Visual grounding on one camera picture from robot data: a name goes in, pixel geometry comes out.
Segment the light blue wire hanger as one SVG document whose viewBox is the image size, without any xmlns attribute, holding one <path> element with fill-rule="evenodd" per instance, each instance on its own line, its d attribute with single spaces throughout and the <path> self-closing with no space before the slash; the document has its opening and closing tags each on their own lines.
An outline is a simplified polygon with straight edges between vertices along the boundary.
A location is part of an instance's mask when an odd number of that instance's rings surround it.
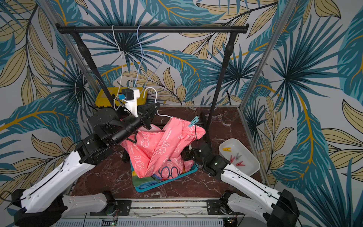
<svg viewBox="0 0 363 227">
<path fill-rule="evenodd" d="M 137 85 L 137 81 L 139 79 L 139 75 L 141 74 L 141 67 L 143 65 L 143 60 L 144 60 L 144 56 L 145 56 L 141 41 L 139 39 L 139 30 L 140 30 L 140 28 L 141 28 L 141 25 L 138 25 L 137 31 L 136 31 L 136 39 L 137 39 L 137 42 L 138 42 L 139 47 L 140 47 L 141 60 L 140 60 L 140 63 L 138 64 L 137 75 L 136 75 L 135 81 L 133 82 L 133 85 L 132 85 L 133 88 L 135 88 L 136 85 Z"/>
</svg>

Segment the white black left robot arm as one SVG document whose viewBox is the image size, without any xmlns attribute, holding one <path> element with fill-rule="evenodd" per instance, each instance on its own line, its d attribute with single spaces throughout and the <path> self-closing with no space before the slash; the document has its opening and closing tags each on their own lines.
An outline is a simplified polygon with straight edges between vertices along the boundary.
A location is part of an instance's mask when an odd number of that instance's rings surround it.
<svg viewBox="0 0 363 227">
<path fill-rule="evenodd" d="M 51 173 L 30 188 L 11 194 L 19 210 L 14 214 L 18 227 L 50 227 L 69 215 L 113 215 L 117 202 L 110 191 L 90 196 L 67 196 L 63 192 L 84 173 L 110 155 L 122 150 L 121 143 L 137 135 L 144 127 L 151 129 L 159 103 L 141 105 L 136 115 L 125 115 L 103 108 L 89 118 L 94 133 L 82 140 Z"/>
</svg>

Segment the teal clothespin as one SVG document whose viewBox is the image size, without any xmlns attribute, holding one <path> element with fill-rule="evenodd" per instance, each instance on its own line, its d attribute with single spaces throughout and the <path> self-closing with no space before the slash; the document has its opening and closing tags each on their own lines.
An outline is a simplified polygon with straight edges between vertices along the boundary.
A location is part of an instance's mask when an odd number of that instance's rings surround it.
<svg viewBox="0 0 363 227">
<path fill-rule="evenodd" d="M 199 116 L 195 116 L 190 124 L 188 125 L 189 128 L 192 128 L 194 125 L 196 125 L 199 122 Z"/>
</svg>

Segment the rainbow striped jacket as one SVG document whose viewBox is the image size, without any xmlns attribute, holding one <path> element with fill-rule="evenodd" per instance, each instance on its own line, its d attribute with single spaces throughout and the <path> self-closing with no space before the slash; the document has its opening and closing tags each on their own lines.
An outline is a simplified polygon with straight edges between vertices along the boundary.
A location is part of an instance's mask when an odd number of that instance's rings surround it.
<svg viewBox="0 0 363 227">
<path fill-rule="evenodd" d="M 198 167 L 196 165 L 194 165 L 190 171 L 182 173 L 181 175 L 177 176 L 176 178 L 173 179 L 166 179 L 166 180 L 159 180 L 156 177 L 146 177 L 146 178 L 139 178 L 135 172 L 135 170 L 132 168 L 131 169 L 131 173 L 132 173 L 132 183 L 136 189 L 137 192 L 146 192 L 149 191 L 151 189 L 157 188 L 161 185 L 164 185 L 166 183 L 175 181 L 177 179 L 180 179 L 182 177 L 188 176 L 190 174 L 195 173 L 198 170 Z"/>
</svg>

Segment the pink hooded jacket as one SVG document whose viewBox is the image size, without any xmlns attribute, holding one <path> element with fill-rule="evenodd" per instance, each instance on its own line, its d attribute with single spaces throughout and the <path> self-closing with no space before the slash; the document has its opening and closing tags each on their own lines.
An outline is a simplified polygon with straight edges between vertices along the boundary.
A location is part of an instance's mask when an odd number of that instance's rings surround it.
<svg viewBox="0 0 363 227">
<path fill-rule="evenodd" d="M 164 128 L 152 125 L 151 130 L 141 128 L 137 134 L 121 143 L 130 156 L 138 178 L 158 177 L 169 180 L 189 172 L 194 161 L 184 161 L 182 151 L 206 131 L 199 126 L 176 117 L 169 119 Z"/>
</svg>

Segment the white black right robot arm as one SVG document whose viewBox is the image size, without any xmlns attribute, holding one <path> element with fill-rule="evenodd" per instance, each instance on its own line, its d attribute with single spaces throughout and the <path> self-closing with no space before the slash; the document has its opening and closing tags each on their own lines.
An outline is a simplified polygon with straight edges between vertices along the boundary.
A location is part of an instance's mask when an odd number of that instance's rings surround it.
<svg viewBox="0 0 363 227">
<path fill-rule="evenodd" d="M 226 191 L 214 208 L 221 214 L 244 214 L 257 219 L 268 227 L 297 227 L 302 223 L 300 212 L 292 193 L 270 188 L 240 171 L 230 161 L 214 155 L 205 142 L 192 143 L 181 153 L 184 161 L 193 160 L 211 177 L 227 183 L 245 196 Z"/>
</svg>

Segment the red clothespin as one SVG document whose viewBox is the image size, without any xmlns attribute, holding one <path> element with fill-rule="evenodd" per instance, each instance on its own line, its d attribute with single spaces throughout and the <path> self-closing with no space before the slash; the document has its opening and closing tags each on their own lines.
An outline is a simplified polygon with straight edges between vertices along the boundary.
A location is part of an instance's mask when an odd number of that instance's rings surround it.
<svg viewBox="0 0 363 227">
<path fill-rule="evenodd" d="M 236 166 L 245 166 L 245 164 L 243 161 L 241 161 L 241 162 L 237 163 Z"/>
</svg>

